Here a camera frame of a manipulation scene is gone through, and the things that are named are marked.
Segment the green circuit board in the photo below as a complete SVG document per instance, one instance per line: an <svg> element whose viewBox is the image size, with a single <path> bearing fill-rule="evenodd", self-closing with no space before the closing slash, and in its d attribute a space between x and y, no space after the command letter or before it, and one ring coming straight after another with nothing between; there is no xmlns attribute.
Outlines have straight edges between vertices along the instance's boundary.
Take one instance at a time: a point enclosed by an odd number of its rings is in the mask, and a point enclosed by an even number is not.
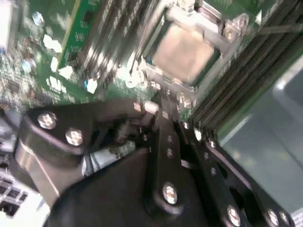
<svg viewBox="0 0 303 227"><path fill-rule="evenodd" d="M265 18L276 2L279 1L207 0L228 19L247 13L251 25L261 10ZM99 0L21 1L18 43L15 49L1 53L0 57L0 103L24 111L40 105L86 103L116 97L150 99L154 92L146 84L127 88L123 75L116 77L106 91L93 95L77 84L77 75L67 79L56 70L70 65L84 46L100 4ZM36 13L43 17L42 25L35 24ZM57 45L50 47L46 44L50 40ZM34 61L35 67L29 68L28 58Z"/></svg>

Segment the black plastic bracket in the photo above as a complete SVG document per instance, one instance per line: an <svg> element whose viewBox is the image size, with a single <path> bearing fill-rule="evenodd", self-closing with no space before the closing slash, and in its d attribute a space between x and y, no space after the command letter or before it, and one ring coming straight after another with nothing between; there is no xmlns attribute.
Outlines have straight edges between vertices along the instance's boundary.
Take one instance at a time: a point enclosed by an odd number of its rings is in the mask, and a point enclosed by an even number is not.
<svg viewBox="0 0 303 227"><path fill-rule="evenodd" d="M39 125L37 119L43 113L56 116L56 127L45 129ZM144 114L135 99L35 108L24 114L19 140L54 166L75 167L82 162L95 127L124 119L140 124ZM67 142L65 132L69 128L81 131L82 144L74 146Z"/></svg>
<svg viewBox="0 0 303 227"><path fill-rule="evenodd" d="M295 226L291 216L223 148L210 143L205 143L205 147L226 172L225 183L242 198L238 206L253 226Z"/></svg>
<svg viewBox="0 0 303 227"><path fill-rule="evenodd" d="M145 206L154 218L172 219L184 208L179 137L174 128L168 99L161 99L162 108L155 122L145 185Z"/></svg>
<svg viewBox="0 0 303 227"><path fill-rule="evenodd" d="M213 226L251 226L225 184L213 155L196 139L193 127L188 123L184 125L180 122L179 128L182 139L191 148L199 166L196 181L206 215L211 221L210 224ZM230 212L234 212L234 217L229 214Z"/></svg>

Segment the capacitor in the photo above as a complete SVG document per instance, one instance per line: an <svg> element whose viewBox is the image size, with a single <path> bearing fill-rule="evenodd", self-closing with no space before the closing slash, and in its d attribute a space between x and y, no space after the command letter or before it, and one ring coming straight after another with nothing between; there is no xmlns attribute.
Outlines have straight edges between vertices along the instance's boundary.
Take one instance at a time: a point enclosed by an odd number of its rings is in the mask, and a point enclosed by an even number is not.
<svg viewBox="0 0 303 227"><path fill-rule="evenodd" d="M22 62L22 69L25 73L31 73L36 69L36 63L33 59L24 59Z"/></svg>
<svg viewBox="0 0 303 227"><path fill-rule="evenodd" d="M83 82L83 88L87 89L87 84L89 83L89 79L85 79Z"/></svg>

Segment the motherboard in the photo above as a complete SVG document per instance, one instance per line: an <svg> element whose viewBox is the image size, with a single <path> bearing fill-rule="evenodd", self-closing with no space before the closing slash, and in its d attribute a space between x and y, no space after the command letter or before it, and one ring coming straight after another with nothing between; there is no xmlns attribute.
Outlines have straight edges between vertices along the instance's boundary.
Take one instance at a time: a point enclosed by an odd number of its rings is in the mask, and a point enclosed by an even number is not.
<svg viewBox="0 0 303 227"><path fill-rule="evenodd" d="M118 97L143 101L167 89L178 100L181 118L216 128L222 124L210 116L226 100L211 108L218 100L210 98L224 94L217 92L219 85L241 80L231 68L244 63L234 62L245 52L247 64L257 52L251 46L261 48L267 40L274 48L282 39L246 34L266 26L281 8L285 17L276 24L286 23L286 11L294 14L298 2L0 0L7 17L1 25L0 106L22 112Z"/></svg>

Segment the mounting screw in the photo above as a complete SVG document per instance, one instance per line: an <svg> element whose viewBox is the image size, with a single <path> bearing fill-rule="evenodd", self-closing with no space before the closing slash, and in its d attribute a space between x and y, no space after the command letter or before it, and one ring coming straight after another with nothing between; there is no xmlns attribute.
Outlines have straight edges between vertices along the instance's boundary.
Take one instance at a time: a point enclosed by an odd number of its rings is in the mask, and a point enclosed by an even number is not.
<svg viewBox="0 0 303 227"><path fill-rule="evenodd" d="M204 159L208 160L208 153L207 152L204 153Z"/></svg>
<svg viewBox="0 0 303 227"><path fill-rule="evenodd" d="M142 111L142 108L141 108L141 105L140 103L134 103L134 109L138 112L141 112Z"/></svg>
<svg viewBox="0 0 303 227"><path fill-rule="evenodd" d="M277 217L276 213L273 210L268 210L268 215L269 215L270 221L275 226L278 226L279 225L279 220L278 220L278 217Z"/></svg>
<svg viewBox="0 0 303 227"><path fill-rule="evenodd" d="M68 129L65 134L66 140L69 144L79 146L83 143L83 134L78 129Z"/></svg>
<svg viewBox="0 0 303 227"><path fill-rule="evenodd" d="M165 119L168 119L168 118L169 118L169 114L168 114L166 111L162 111L162 116L163 116Z"/></svg>
<svg viewBox="0 0 303 227"><path fill-rule="evenodd" d="M171 136L168 136L168 137L167 137L167 141L168 141L169 143L172 143L172 138L171 138Z"/></svg>
<svg viewBox="0 0 303 227"><path fill-rule="evenodd" d="M237 210L236 210L233 206L229 205L229 206L227 207L227 214L228 214L229 220L230 220L235 226L239 227L239 226L241 225L240 216L239 216Z"/></svg>
<svg viewBox="0 0 303 227"><path fill-rule="evenodd" d="M184 125L184 128L189 129L189 124L187 122L184 122L183 125Z"/></svg>
<svg viewBox="0 0 303 227"><path fill-rule="evenodd" d="M229 40L233 39L234 34L233 34L232 30L227 29L227 30L225 31L225 37L226 37L227 39L229 39Z"/></svg>
<svg viewBox="0 0 303 227"><path fill-rule="evenodd" d="M215 144L213 141L210 141L210 146L211 146L212 148L216 148L216 144Z"/></svg>
<svg viewBox="0 0 303 227"><path fill-rule="evenodd" d="M165 183L163 186L163 196L169 204L176 204L178 201L177 190L171 183Z"/></svg>
<svg viewBox="0 0 303 227"><path fill-rule="evenodd" d="M37 26L43 26L44 25L43 16L39 12L33 13L33 21L34 21L34 24L37 25Z"/></svg>
<svg viewBox="0 0 303 227"><path fill-rule="evenodd" d="M53 113L43 113L38 116L39 125L44 129L53 129L56 127L56 115Z"/></svg>
<svg viewBox="0 0 303 227"><path fill-rule="evenodd" d="M167 157L173 158L174 154L172 153L172 150L170 148L167 149Z"/></svg>
<svg viewBox="0 0 303 227"><path fill-rule="evenodd" d="M201 131L195 128L194 129L194 133L195 133L196 139L200 142L201 139L202 139L202 133L201 133Z"/></svg>
<svg viewBox="0 0 303 227"><path fill-rule="evenodd" d="M215 176L216 175L216 169L212 167L211 169L212 175Z"/></svg>
<svg viewBox="0 0 303 227"><path fill-rule="evenodd" d="M280 212L280 216L281 216L281 219L282 219L287 225L289 225L289 219L288 219L287 215L286 215L283 211Z"/></svg>
<svg viewBox="0 0 303 227"><path fill-rule="evenodd" d="M244 18L244 17L241 18L241 19L239 20L239 27L242 28L242 27L246 26L246 23L247 23L246 18Z"/></svg>

